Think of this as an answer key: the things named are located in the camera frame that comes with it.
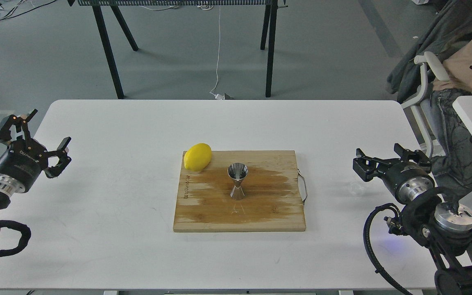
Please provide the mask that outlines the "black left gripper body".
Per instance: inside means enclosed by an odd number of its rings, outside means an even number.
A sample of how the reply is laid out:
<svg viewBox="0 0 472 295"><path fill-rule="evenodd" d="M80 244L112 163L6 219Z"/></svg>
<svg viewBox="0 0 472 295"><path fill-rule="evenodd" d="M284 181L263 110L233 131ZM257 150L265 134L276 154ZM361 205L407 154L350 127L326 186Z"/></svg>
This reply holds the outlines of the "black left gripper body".
<svg viewBox="0 0 472 295"><path fill-rule="evenodd" d="M46 147L32 139L31 146L25 146L24 139L17 139L7 147L0 157L0 176L5 175L20 183L19 193L30 190L42 170L47 168L48 159L39 156Z"/></svg>

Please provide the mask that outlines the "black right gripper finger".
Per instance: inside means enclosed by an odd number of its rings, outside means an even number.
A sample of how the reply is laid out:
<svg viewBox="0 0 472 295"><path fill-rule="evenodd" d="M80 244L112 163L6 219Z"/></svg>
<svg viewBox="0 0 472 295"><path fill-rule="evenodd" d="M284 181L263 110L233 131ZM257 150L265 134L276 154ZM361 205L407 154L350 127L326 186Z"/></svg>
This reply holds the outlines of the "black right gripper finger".
<svg viewBox="0 0 472 295"><path fill-rule="evenodd" d="M395 143L394 151L399 155L401 162L414 162L425 172L431 172L431 161L422 150L405 149L400 144Z"/></svg>
<svg viewBox="0 0 472 295"><path fill-rule="evenodd" d="M388 179L387 171L392 165L390 162L392 162L392 159L369 157L358 148L356 149L356 157L353 159L353 170L364 182L369 182L375 177L386 181Z"/></svg>

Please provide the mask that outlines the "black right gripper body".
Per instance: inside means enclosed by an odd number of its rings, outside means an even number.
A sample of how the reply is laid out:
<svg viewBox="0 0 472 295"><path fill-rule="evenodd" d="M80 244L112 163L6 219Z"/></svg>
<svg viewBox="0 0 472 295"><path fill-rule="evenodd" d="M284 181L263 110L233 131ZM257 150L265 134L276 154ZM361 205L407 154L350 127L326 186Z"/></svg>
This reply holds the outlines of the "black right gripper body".
<svg viewBox="0 0 472 295"><path fill-rule="evenodd" d="M412 162L393 163L380 177L395 199L404 205L435 186L434 179Z"/></svg>

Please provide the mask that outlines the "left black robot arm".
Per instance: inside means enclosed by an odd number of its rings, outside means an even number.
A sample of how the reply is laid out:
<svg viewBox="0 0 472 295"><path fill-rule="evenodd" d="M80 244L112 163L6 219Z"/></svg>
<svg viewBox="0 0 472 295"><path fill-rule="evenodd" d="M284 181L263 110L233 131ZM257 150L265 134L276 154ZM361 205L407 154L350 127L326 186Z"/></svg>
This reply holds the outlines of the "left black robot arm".
<svg viewBox="0 0 472 295"><path fill-rule="evenodd" d="M70 137L64 138L53 151L48 151L31 137L28 123L36 113L34 109L27 115L11 114L0 123L0 143L6 145L6 151L0 157L0 210L8 207L13 194L28 192L41 172L52 179L71 162L67 148ZM15 248L0 250L0 257L18 254L26 248L31 237L27 225L0 220L0 230L2 228L18 231L21 237Z"/></svg>

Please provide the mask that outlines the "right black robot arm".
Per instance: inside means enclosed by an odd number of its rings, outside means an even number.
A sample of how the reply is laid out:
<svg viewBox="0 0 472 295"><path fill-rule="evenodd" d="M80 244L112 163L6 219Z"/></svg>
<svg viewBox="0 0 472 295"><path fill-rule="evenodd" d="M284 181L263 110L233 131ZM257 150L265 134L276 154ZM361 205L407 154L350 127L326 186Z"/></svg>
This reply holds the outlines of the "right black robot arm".
<svg viewBox="0 0 472 295"><path fill-rule="evenodd" d="M421 150L409 150L395 144L398 158L368 157L356 149L353 170L365 181L382 179L402 210L392 203L377 206L363 228L366 253L380 274L401 293L408 295L382 267L370 241L370 228L377 213L391 210L385 217L390 234L410 236L429 250L437 267L434 281L439 295L472 295L472 209L447 187L436 187L429 175L431 161Z"/></svg>

